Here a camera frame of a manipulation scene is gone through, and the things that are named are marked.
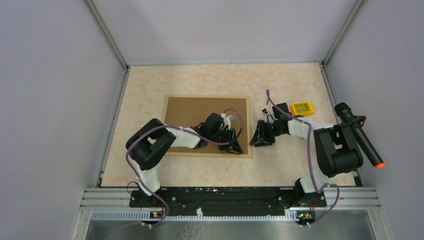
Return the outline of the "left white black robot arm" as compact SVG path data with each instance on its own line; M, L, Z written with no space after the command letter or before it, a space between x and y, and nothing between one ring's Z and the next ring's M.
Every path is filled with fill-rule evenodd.
M125 160L135 173L141 200L149 207L160 202L157 166L171 148L198 150L212 144L221 152L242 155L244 151L238 139L243 127L233 128L234 120L226 112L211 113L200 124L183 127L153 118L139 129L125 144Z

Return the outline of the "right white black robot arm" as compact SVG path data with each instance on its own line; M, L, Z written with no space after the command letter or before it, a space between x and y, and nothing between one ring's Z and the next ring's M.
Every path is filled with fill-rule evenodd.
M352 172L363 165L363 157L349 124L336 125L316 122L296 115L287 103L272 107L272 114L263 109L265 119L257 122L250 146L265 147L281 135L297 136L307 143L307 156L315 147L317 166L308 163L309 174L295 181L293 201L307 206L318 199L322 187L333 184L336 176Z

